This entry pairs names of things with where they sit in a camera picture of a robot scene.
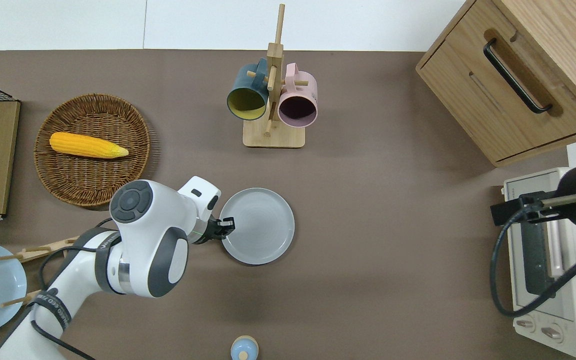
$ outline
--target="pink mug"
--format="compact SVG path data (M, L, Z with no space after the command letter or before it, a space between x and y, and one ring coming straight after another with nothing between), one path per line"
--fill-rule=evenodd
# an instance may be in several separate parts
M295 85L295 82L304 80L307 85ZM279 120L293 128L305 128L317 119L317 80L310 73L299 71L295 63L286 66L277 115Z

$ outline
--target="drawer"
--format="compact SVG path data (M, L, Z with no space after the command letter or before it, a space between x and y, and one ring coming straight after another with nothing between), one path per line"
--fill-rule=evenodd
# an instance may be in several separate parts
M575 142L576 95L544 50L492 0L470 2L461 12L417 70L488 159L502 166ZM487 45L493 56L485 55ZM535 112L526 102L547 110Z
M450 44L437 49L420 75L491 162L532 148Z

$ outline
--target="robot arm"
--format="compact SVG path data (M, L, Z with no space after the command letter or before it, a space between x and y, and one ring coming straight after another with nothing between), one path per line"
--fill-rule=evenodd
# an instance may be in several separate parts
M184 273L189 243L223 239L234 230L232 218L211 216L220 195L217 187L196 176L179 191L151 180L122 186L110 201L119 231L96 227L79 237L48 289L25 308L0 347L0 360L64 358L58 338L96 292L167 294Z

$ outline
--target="oven knob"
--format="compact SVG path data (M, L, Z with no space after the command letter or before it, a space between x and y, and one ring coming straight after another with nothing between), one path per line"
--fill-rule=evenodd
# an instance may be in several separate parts
M553 339L556 343L561 343L564 341L562 328L560 328L560 326L558 326L556 323L550 324L549 327L542 327L541 332L544 333L546 337Z
M514 324L515 327L520 326L530 333L535 332L535 319L533 319L533 317L530 315L525 315L515 319Z

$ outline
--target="dark green mug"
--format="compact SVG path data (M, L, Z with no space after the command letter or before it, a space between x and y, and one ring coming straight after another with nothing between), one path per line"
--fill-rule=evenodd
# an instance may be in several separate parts
M261 57L256 64L246 64L239 69L226 103L230 112L243 120L259 119L266 112L268 103L268 63Z

